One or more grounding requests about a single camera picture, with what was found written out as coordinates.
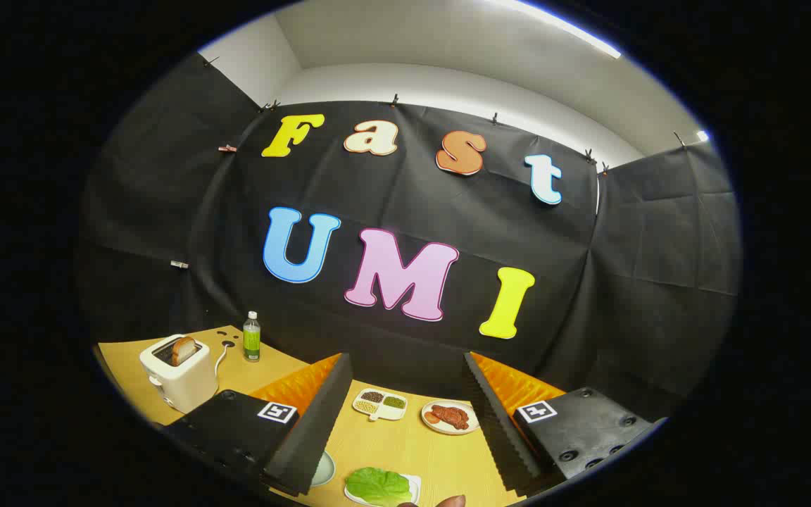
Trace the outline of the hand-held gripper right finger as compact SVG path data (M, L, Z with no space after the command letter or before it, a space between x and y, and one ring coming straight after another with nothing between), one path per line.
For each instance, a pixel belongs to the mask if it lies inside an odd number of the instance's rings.
M573 482L664 424L597 389L564 392L479 353L464 354L463 377L503 484L518 494Z

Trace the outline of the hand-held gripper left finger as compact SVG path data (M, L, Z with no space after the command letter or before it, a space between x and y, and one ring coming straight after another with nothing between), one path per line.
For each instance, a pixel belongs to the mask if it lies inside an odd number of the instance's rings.
M224 389L162 431L240 485L299 496L311 489L351 382L351 357L336 353L250 394Z

